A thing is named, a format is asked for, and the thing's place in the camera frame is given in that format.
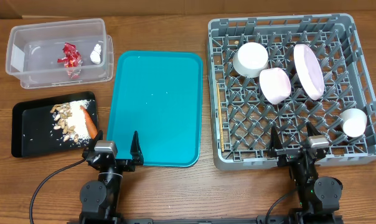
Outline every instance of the white bowl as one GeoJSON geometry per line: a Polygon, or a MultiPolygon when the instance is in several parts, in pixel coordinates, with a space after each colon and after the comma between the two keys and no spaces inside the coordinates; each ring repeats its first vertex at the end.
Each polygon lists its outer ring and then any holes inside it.
{"type": "Polygon", "coordinates": [[[280,68],[270,68],[261,71],[259,82],[265,98],[274,105],[281,103],[291,93],[289,77],[280,68]]]}
{"type": "Polygon", "coordinates": [[[324,93],[325,84],[313,50],[305,44],[296,44],[293,57],[301,85],[312,100],[318,100],[324,93]]]}
{"type": "Polygon", "coordinates": [[[340,114],[343,119],[341,127],[344,134],[356,138],[365,132],[367,126],[367,115],[360,109],[351,108],[340,114]]]}
{"type": "Polygon", "coordinates": [[[268,66],[268,53],[261,44],[243,44],[232,59],[233,67],[240,75],[255,78],[268,66]]]}

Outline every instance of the white label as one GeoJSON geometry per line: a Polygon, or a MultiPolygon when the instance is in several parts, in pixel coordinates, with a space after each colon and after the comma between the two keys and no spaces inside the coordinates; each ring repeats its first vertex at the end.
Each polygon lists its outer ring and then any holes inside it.
{"type": "Polygon", "coordinates": [[[24,60],[25,60],[25,53],[19,49],[19,47],[12,46],[11,52],[11,66],[16,68],[16,70],[23,72],[24,71],[24,60]]]}

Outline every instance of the black tray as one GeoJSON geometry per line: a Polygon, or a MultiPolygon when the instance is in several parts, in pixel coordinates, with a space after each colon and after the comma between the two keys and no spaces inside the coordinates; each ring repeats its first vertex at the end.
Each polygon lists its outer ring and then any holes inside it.
{"type": "Polygon", "coordinates": [[[11,154],[14,157],[38,156],[87,146],[63,142],[62,132],[54,130],[53,126],[55,121],[50,113],[53,105],[76,100],[91,100],[87,111],[98,128],[95,95],[90,91],[17,103],[12,109],[11,154]]]}

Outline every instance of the dish rack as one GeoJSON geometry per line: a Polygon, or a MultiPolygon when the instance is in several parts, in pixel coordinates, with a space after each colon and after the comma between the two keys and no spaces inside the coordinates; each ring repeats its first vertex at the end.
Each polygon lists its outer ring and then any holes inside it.
{"type": "Polygon", "coordinates": [[[272,125],[276,125],[283,146],[296,149],[306,139],[308,121],[330,142],[327,156],[317,164],[356,165],[376,159],[376,98],[350,15],[213,19],[208,28],[207,65],[217,168],[275,167],[276,158],[266,156],[272,125]],[[265,46],[268,68],[279,67],[288,74],[292,92],[282,103],[269,103],[261,94],[257,78],[240,76],[233,69],[235,52],[247,42],[265,46]],[[319,60],[325,90],[317,101],[305,94],[298,79],[293,62],[295,44],[309,45],[319,60]],[[349,108],[363,110],[368,118],[365,133],[358,138],[346,136],[340,127],[339,115],[349,108]]]}

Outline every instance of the carrot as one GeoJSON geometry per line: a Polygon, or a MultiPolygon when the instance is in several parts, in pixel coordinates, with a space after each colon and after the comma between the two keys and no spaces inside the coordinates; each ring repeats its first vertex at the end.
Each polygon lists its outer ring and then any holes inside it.
{"type": "Polygon", "coordinates": [[[90,137],[92,139],[94,139],[96,134],[98,134],[98,131],[96,130],[95,124],[94,124],[93,120],[91,120],[91,117],[88,114],[87,110],[83,106],[80,106],[80,109],[82,109],[83,112],[84,112],[84,117],[86,119],[87,131],[90,134],[90,137]]]}

